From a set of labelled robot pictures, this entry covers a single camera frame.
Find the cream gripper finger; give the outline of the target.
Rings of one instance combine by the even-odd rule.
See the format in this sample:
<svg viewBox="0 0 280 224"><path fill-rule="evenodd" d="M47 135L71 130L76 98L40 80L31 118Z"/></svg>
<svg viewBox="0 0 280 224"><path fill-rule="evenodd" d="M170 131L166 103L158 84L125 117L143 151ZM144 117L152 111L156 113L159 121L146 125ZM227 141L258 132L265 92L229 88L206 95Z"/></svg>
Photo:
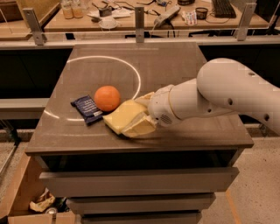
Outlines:
<svg viewBox="0 0 280 224"><path fill-rule="evenodd" d="M126 137L138 137L156 130L157 122L150 115L141 112L121 131Z"/></svg>
<svg viewBox="0 0 280 224"><path fill-rule="evenodd" d="M148 94L137 97L135 99L135 102L138 104L141 104L144 107L148 107L153 95L154 95L154 92L149 92Z"/></svg>

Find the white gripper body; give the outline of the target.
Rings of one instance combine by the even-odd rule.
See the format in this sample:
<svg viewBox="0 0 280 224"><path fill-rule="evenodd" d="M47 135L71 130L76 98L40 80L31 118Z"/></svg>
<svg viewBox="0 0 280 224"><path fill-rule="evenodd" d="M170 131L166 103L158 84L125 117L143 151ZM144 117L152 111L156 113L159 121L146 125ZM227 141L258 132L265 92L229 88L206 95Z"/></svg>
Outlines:
<svg viewBox="0 0 280 224"><path fill-rule="evenodd" d="M148 103L150 116L158 125L163 127L168 127L179 122L179 119L172 111L172 106L169 101L169 94L172 88L173 85L160 88L154 93Z"/></svg>

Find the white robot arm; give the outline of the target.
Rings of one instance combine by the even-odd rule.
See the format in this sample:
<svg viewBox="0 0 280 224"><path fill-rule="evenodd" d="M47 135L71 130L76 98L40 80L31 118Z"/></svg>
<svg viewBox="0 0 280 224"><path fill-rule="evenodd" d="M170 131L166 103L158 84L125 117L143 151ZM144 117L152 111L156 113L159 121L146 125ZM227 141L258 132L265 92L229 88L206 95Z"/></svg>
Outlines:
<svg viewBox="0 0 280 224"><path fill-rule="evenodd" d="M136 99L147 107L123 130L126 137L168 127L192 117L238 113L280 134L280 88L233 59L212 59L196 78Z"/></svg>

